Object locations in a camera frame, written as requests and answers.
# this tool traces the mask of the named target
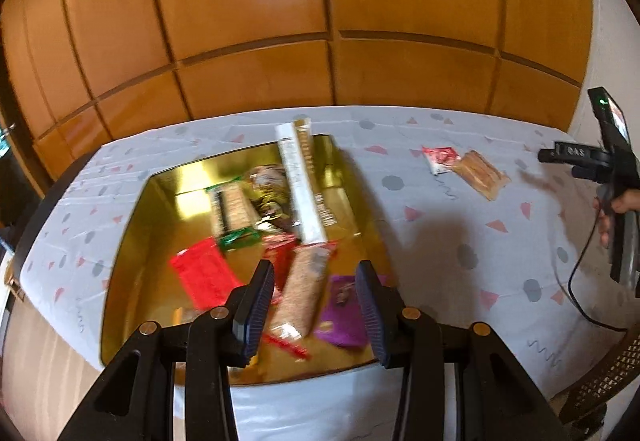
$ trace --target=gold tin box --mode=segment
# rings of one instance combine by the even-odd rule
[[[102,363],[109,363],[139,324],[155,320],[163,327],[171,326],[177,309],[191,307],[169,260],[211,235],[206,187],[270,163],[281,163],[276,143],[227,152],[149,178],[124,232],[113,268],[100,339]],[[338,221],[327,229],[328,239],[338,241],[337,251],[328,263],[329,273],[353,275],[359,261],[370,259],[380,274],[391,275],[366,192],[331,136],[314,136],[314,163],[324,201]],[[261,257],[260,244],[226,253],[229,267],[243,282],[249,281]],[[318,312],[326,303],[327,293]],[[232,371],[231,384],[302,379],[374,360],[369,346],[343,349],[312,334],[297,343],[308,350],[308,360],[298,360],[276,345],[261,342],[257,363]],[[184,372],[177,369],[176,383],[183,381]]]

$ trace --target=white tablecloth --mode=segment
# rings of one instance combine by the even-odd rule
[[[419,108],[258,111],[104,145],[51,212],[24,263],[20,282],[35,307],[100,368],[111,269],[148,177],[273,142],[274,124],[301,114],[311,117],[314,134],[332,134],[366,179],[408,305],[442,323],[491,324],[546,396],[584,374],[620,338],[586,322],[564,294],[593,222],[594,185],[573,179],[567,166],[540,164],[536,155],[554,140],[571,138],[494,116]],[[422,145],[451,146],[461,154],[473,148],[511,183],[497,201],[486,201],[453,173],[433,177]],[[638,306],[608,272],[606,251],[593,241],[575,277],[575,294],[592,316],[630,324]],[[388,439],[399,384],[396,371],[372,365],[308,381],[236,388],[241,439]]]

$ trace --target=black device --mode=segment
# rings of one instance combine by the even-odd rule
[[[120,348],[58,441],[171,441],[174,364],[186,361],[188,441],[238,441],[228,367],[255,355],[273,294],[273,266],[260,261],[248,286],[191,324],[145,322]],[[443,439],[444,363],[456,364],[460,441],[568,441],[559,419],[498,335],[484,323],[438,324],[383,287],[369,261],[356,292],[374,354],[404,368],[393,441]]]
[[[631,147],[625,116],[604,87],[588,90],[593,114],[600,124],[602,148],[590,145],[555,142],[554,148],[538,153],[542,163],[573,165],[572,176],[600,183],[597,190],[602,208],[612,219],[609,230],[610,276],[640,297],[640,233],[638,213],[616,214],[611,210],[612,199],[628,189],[640,189],[638,161]]]

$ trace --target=black cable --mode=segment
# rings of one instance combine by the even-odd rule
[[[611,326],[609,324],[605,324],[603,322],[599,322],[599,321],[591,318],[589,315],[587,315],[587,313],[584,312],[584,309],[582,309],[582,307],[578,303],[578,299],[575,297],[574,291],[571,289],[571,283],[574,280],[575,272],[578,271],[578,266],[580,266],[580,263],[582,262],[582,258],[584,257],[585,253],[587,253],[587,248],[591,244],[591,239],[593,239],[593,232],[596,230],[596,226],[598,225],[598,218],[599,217],[600,217],[600,209],[598,208],[596,210],[596,220],[593,222],[593,227],[591,227],[591,231],[589,233],[589,237],[587,238],[587,243],[584,245],[584,248],[582,249],[582,251],[580,253],[580,257],[578,257],[578,260],[575,262],[575,265],[574,265],[574,268],[573,268],[573,270],[571,272],[571,275],[569,275],[569,282],[567,282],[567,284],[566,284],[566,289],[569,292],[569,297],[574,302],[574,306],[580,312],[580,314],[586,320],[588,320],[588,322],[591,322],[592,324],[594,324],[596,326],[604,327],[605,329],[610,329],[610,331],[615,331],[617,333],[626,333],[627,329],[625,327]]]

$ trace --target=small red package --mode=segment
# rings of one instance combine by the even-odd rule
[[[212,237],[184,249],[170,262],[196,309],[222,306],[231,291],[242,286]]]
[[[264,245],[264,258],[273,264],[275,287],[282,292],[284,284],[289,277],[289,268],[293,261],[293,249],[297,239],[293,233],[278,233],[262,238]]]
[[[434,176],[451,172],[451,167],[460,161],[460,156],[453,147],[422,147],[422,153],[429,161],[429,167]]]

